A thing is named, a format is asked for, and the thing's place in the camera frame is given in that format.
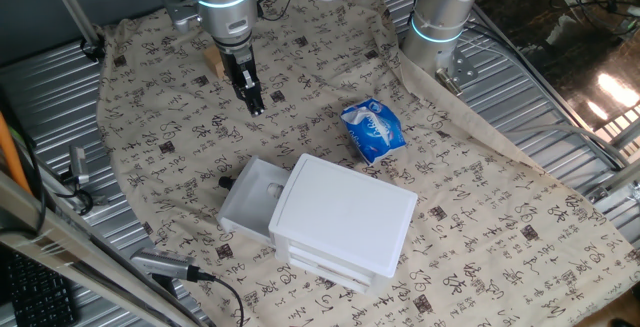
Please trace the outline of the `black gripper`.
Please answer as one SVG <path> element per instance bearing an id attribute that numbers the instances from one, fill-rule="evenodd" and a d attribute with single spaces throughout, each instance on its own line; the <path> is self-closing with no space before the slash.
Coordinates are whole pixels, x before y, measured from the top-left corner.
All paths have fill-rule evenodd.
<path id="1" fill-rule="evenodd" d="M 243 101 L 255 117 L 265 111 L 261 85 L 256 75 L 250 35 L 239 39 L 214 39 L 220 51 L 226 76 L 231 80 L 236 97 Z"/>

